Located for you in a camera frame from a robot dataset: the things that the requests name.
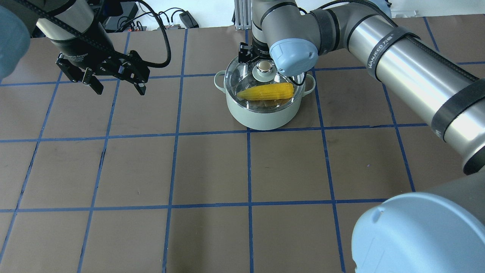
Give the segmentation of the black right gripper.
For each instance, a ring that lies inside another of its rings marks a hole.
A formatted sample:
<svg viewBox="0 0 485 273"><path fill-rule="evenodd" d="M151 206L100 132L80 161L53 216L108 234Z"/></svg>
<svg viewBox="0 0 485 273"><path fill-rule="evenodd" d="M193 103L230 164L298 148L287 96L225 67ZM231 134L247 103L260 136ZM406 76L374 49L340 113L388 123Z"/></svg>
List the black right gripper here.
<svg viewBox="0 0 485 273"><path fill-rule="evenodd" d="M269 48L266 43L263 43L256 38L252 40L251 45L241 42L238 49L238 64L245 64L249 68L256 67L260 61L272 61L269 54Z"/></svg>

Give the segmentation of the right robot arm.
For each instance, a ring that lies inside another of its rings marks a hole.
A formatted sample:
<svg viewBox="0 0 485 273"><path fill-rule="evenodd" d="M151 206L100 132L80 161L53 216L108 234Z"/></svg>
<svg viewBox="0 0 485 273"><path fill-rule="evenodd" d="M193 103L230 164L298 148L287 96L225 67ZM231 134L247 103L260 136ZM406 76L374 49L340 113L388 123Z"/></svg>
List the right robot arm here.
<svg viewBox="0 0 485 273"><path fill-rule="evenodd" d="M355 272L483 273L484 79L423 44L375 1L301 14L294 0L253 0L251 14L261 55L284 76L345 48L464 159L465 177L395 196L357 220Z"/></svg>

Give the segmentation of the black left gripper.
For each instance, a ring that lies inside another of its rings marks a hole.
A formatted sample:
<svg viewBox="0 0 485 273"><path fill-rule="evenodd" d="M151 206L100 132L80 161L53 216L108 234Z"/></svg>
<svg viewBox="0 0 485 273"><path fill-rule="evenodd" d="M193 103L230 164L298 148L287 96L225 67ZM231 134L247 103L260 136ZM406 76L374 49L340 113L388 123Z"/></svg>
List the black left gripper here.
<svg viewBox="0 0 485 273"><path fill-rule="evenodd" d="M68 40L52 39L51 42L60 51L56 64L71 82L81 82L92 88L97 95L102 95L104 86L94 76L94 72L97 75L119 72L119 80L131 83L139 95L146 94L145 84L150 75L146 65L116 58L76 37Z"/></svg>

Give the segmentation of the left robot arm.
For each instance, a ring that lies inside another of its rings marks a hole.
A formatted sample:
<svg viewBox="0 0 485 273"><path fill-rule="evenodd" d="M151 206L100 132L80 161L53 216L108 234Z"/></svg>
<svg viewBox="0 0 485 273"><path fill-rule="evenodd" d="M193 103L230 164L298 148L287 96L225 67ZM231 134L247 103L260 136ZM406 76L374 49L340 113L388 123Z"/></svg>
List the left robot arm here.
<svg viewBox="0 0 485 273"><path fill-rule="evenodd" d="M114 45L102 23L85 0L34 0L32 5L79 32L74 35L44 16L35 14L13 0L1 1L1 78L10 76L30 46L31 33L38 28L59 50L56 65L67 78L88 85L97 94L104 86L97 78L112 76L134 85L140 95L146 93L150 70L126 57L114 56ZM84 35L92 42L107 48L103 51L83 41Z"/></svg>

